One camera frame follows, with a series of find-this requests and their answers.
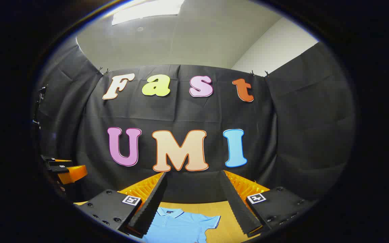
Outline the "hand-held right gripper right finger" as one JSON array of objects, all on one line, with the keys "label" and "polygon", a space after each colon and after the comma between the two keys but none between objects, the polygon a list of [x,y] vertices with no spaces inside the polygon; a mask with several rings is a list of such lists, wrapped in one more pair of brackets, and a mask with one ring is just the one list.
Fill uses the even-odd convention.
[{"label": "hand-held right gripper right finger", "polygon": [[284,187],[268,189],[226,170],[220,172],[220,183],[234,217],[248,237],[275,232],[317,203]]}]

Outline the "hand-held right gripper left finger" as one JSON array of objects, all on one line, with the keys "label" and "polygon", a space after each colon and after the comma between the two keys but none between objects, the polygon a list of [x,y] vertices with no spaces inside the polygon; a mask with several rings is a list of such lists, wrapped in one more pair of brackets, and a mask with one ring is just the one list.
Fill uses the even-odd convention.
[{"label": "hand-held right gripper left finger", "polygon": [[77,208],[108,228],[142,238],[163,198],[166,176],[160,172],[121,191],[107,189]]}]

